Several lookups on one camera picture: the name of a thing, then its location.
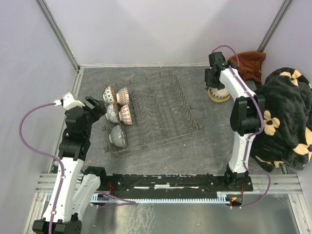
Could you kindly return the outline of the red lattice pattern bowl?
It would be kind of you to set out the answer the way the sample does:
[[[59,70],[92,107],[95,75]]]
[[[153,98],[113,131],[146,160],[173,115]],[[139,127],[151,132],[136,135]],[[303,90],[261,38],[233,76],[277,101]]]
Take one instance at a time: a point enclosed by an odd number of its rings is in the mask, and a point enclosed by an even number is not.
[[[130,108],[128,104],[125,104],[121,107],[120,112],[119,112],[119,118],[126,125],[133,124],[131,113],[130,113]]]

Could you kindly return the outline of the multicolour scale pattern bowl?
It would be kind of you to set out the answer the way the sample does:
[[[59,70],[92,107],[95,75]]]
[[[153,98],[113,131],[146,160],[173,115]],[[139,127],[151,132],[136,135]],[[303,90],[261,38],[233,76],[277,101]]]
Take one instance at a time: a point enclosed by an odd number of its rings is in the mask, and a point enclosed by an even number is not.
[[[118,102],[121,106],[130,103],[129,92],[128,92],[127,87],[121,88],[121,89],[117,92],[116,97],[117,97],[117,102]]]

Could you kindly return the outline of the black striped white bowl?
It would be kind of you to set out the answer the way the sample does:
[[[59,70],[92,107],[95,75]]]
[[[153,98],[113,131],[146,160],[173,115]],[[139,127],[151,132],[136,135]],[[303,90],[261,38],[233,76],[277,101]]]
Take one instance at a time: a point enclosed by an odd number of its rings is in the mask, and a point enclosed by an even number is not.
[[[230,92],[227,88],[217,89],[217,88],[210,88],[210,93],[216,99],[223,100],[230,96]]]

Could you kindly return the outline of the grey speckled bowl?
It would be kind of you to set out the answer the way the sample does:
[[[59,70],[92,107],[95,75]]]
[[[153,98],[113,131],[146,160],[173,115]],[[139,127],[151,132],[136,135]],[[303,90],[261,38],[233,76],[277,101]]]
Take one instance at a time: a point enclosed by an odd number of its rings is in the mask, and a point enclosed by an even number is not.
[[[111,130],[111,133],[109,134],[109,141],[119,148],[125,147],[124,134],[119,124]]]

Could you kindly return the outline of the yellow dotted bowl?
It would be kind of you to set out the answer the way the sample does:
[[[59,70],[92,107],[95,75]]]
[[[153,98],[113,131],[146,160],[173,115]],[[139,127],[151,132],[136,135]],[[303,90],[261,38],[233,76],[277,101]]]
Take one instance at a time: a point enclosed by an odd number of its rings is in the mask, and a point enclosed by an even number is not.
[[[226,96],[221,96],[221,97],[217,97],[214,95],[213,91],[211,89],[208,90],[208,96],[209,98],[216,103],[223,103],[226,102],[230,99],[231,95],[228,94]]]

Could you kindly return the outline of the grey wire dish rack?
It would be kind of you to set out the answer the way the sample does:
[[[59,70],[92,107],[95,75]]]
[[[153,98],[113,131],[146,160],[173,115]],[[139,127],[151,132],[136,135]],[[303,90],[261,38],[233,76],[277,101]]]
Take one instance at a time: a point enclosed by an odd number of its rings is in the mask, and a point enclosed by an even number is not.
[[[192,107],[173,71],[105,84],[109,86],[115,91],[128,89],[133,124],[120,123],[125,146],[117,147],[106,139],[106,152],[114,156],[140,152],[191,138],[198,131]]]

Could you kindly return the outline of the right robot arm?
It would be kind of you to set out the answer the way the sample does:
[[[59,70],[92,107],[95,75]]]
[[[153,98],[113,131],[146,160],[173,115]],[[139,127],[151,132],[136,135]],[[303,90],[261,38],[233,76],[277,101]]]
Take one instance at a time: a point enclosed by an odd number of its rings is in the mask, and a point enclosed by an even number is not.
[[[205,83],[210,99],[222,103],[234,100],[230,126],[234,132],[234,146],[226,172],[219,182],[230,191],[252,191],[248,161],[252,142],[264,128],[265,98],[257,95],[239,76],[237,67],[227,61],[222,52],[208,55],[210,68],[205,70]]]

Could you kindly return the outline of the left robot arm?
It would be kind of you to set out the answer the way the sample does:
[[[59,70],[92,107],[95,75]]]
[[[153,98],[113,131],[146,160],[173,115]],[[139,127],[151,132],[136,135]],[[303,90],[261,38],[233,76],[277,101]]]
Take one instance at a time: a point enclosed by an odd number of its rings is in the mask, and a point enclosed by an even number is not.
[[[65,109],[66,128],[58,147],[58,173],[53,192],[42,218],[33,223],[37,234],[79,234],[82,217],[96,190],[107,187],[103,167],[88,167],[81,185],[76,186],[91,145],[92,125],[106,114],[104,101],[87,96],[86,105],[68,92],[55,105]]]

